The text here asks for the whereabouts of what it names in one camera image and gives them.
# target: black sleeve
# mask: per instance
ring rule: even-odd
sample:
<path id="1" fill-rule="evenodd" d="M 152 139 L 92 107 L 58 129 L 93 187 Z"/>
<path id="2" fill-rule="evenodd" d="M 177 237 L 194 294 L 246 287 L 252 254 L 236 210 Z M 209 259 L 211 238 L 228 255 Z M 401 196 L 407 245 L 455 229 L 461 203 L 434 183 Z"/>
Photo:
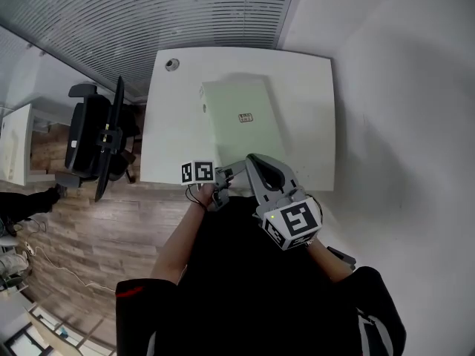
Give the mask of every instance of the black sleeve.
<path id="1" fill-rule="evenodd" d="M 173 328 L 177 286 L 165 280 L 128 280 L 116 288 L 117 355 L 146 355 L 151 336 Z"/>
<path id="2" fill-rule="evenodd" d="M 394 356 L 402 355 L 406 331 L 378 271 L 367 266 L 358 268 L 349 277 L 336 283 L 335 288 L 352 306 L 365 315 L 379 319 L 390 336 Z"/>

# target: white cable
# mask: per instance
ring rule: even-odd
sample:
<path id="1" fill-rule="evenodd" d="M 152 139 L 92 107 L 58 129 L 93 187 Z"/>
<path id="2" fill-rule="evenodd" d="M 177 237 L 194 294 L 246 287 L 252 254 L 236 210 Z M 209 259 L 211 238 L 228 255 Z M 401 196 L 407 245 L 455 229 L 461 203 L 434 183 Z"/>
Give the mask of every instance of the white cable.
<path id="1" fill-rule="evenodd" d="M 56 269 L 63 269 L 63 270 L 69 271 L 69 272 L 70 272 L 75 278 L 77 278 L 77 279 L 79 280 L 79 282 L 82 283 L 85 287 L 89 287 L 89 286 L 91 286 L 91 285 L 96 285 L 96 286 L 99 286 L 100 288 L 107 289 L 107 290 L 112 291 L 113 293 L 115 293 L 115 290 L 112 290 L 112 289 L 110 289 L 110 288 L 108 288 L 108 287 L 102 286 L 102 285 L 100 285 L 100 284 L 98 284 L 98 283 L 95 283 L 95 282 L 91 282 L 91 283 L 85 284 L 84 282 L 82 282 L 82 280 L 81 280 L 79 277 L 77 277 L 77 274 L 76 274 L 76 273 L 72 272 L 72 271 L 69 270 L 68 268 L 63 268 L 63 267 L 59 267 L 59 266 L 54 265 L 54 264 L 51 262 L 51 260 L 49 259 L 49 257 L 46 255 L 45 251 L 43 251 L 43 248 L 41 248 L 41 247 L 39 247 L 39 246 L 35 247 L 35 254 L 32 254 L 32 256 L 36 256 L 36 253 L 37 253 L 37 250 L 36 250 L 36 249 L 41 249 L 41 251 L 43 252 L 43 255 L 46 257 L 46 260 L 48 260 L 52 266 L 54 266 Z"/>

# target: cable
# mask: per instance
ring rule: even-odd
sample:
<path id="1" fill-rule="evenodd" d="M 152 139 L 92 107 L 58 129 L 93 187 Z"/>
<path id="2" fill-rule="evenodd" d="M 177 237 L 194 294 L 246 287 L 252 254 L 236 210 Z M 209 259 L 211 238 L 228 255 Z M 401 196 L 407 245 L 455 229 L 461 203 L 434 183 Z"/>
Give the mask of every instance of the cable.
<path id="1" fill-rule="evenodd" d="M 191 196 L 193 197 L 194 200 L 190 199 L 190 197 L 188 196 L 188 192 L 191 194 Z M 191 186 L 189 185 L 186 190 L 185 190 L 185 197 L 186 199 L 188 199 L 190 202 L 193 202 L 193 203 L 197 203 L 198 205 L 201 206 L 201 208 L 203 210 L 208 211 L 208 209 L 206 208 L 206 206 L 204 204 L 202 204 L 202 202 L 200 202 L 195 195 L 193 195 L 193 193 L 191 192 Z"/>
<path id="2" fill-rule="evenodd" d="M 27 236 L 27 239 L 26 239 L 25 241 L 28 241 L 28 239 L 30 238 L 30 236 L 31 236 L 32 234 L 37 234 L 37 233 L 40 232 L 40 231 L 43 231 L 43 232 L 46 233 L 47 230 L 48 230 L 47 227 L 46 227 L 46 222 L 42 222 L 43 225 L 45 226 L 45 229 L 42 229 L 42 227 L 40 226 L 40 224 L 39 224 L 36 220 L 31 219 L 31 218 L 30 218 L 30 220 L 31 220 L 31 221 L 34 221 L 34 222 L 38 225 L 38 230 L 35 231 L 35 232 L 31 232 L 31 233 Z"/>
<path id="3" fill-rule="evenodd" d="M 228 182 L 230 179 L 233 179 L 234 177 L 236 177 L 238 174 L 241 174 L 243 171 L 245 171 L 246 168 L 242 169 L 242 170 L 239 170 L 236 174 L 233 174 L 229 177 L 226 178 L 226 182 Z"/>
<path id="4" fill-rule="evenodd" d="M 37 249 L 41 249 L 41 251 L 43 252 L 43 255 L 46 257 L 46 260 L 48 260 L 48 261 L 50 262 L 50 264 L 51 264 L 54 268 L 56 268 L 56 269 L 63 269 L 63 270 L 69 271 L 69 272 L 70 272 L 75 278 L 77 278 L 78 281 L 79 281 L 80 283 L 82 283 L 85 287 L 89 287 L 89 286 L 92 286 L 92 285 L 96 285 L 96 286 L 99 286 L 99 287 L 102 288 L 102 289 L 107 289 L 107 290 L 112 291 L 113 293 L 115 293 L 115 290 L 112 290 L 112 289 L 110 289 L 110 288 L 108 288 L 108 287 L 106 287 L 106 286 L 102 286 L 102 285 L 100 285 L 100 284 L 98 284 L 98 283 L 95 283 L 95 282 L 91 282 L 91 283 L 86 284 L 86 283 L 84 283 L 84 282 L 77 276 L 76 273 L 74 273 L 73 271 L 69 270 L 68 268 L 63 268 L 63 267 L 54 265 L 54 264 L 51 262 L 51 260 L 49 259 L 49 257 L 46 255 L 45 251 L 43 251 L 43 248 L 41 248 L 41 247 L 39 247 L 39 246 L 35 247 L 35 254 L 32 254 L 32 256 L 36 256 Z"/>
<path id="5" fill-rule="evenodd" d="M 1 225 L 1 234 L 0 234 L 0 237 L 3 237 L 3 235 L 5 234 L 5 231 L 7 230 L 6 229 L 6 226 L 5 224 L 3 223 L 3 220 L 0 219 L 0 225 Z"/>
<path id="6" fill-rule="evenodd" d="M 313 198 L 313 200 L 315 200 L 315 203 L 317 203 L 317 206 L 318 206 L 318 208 L 320 209 L 320 220 L 321 220 L 321 224 L 323 225 L 323 224 L 324 224 L 324 212 L 323 212 L 322 209 L 321 209 L 320 203 L 317 201 L 317 199 L 315 199 L 315 197 L 314 197 L 313 195 L 311 195 L 311 194 L 305 194 L 305 195 L 307 195 L 308 197 Z"/>

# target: hand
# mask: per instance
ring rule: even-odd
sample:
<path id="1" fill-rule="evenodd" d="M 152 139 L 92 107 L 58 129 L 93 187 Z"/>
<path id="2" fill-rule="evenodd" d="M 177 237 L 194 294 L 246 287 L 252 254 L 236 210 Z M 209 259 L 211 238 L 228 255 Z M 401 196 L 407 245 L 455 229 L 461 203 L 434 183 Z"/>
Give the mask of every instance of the hand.
<path id="1" fill-rule="evenodd" d="M 212 195 L 216 186 L 212 183 L 205 183 L 201 186 L 200 190 L 197 192 L 196 198 L 206 207 L 208 207 L 213 201 Z"/>

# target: person's leg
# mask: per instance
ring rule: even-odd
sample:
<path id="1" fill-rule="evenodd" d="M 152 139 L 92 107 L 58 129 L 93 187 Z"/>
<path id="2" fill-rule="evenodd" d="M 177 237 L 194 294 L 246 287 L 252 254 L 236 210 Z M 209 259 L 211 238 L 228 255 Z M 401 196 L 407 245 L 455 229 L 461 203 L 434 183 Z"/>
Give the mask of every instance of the person's leg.
<path id="1" fill-rule="evenodd" d="M 31 195 L 1 193 L 1 211 L 14 223 L 21 222 L 31 215 L 51 211 L 60 198 L 58 188 L 49 188 Z"/>

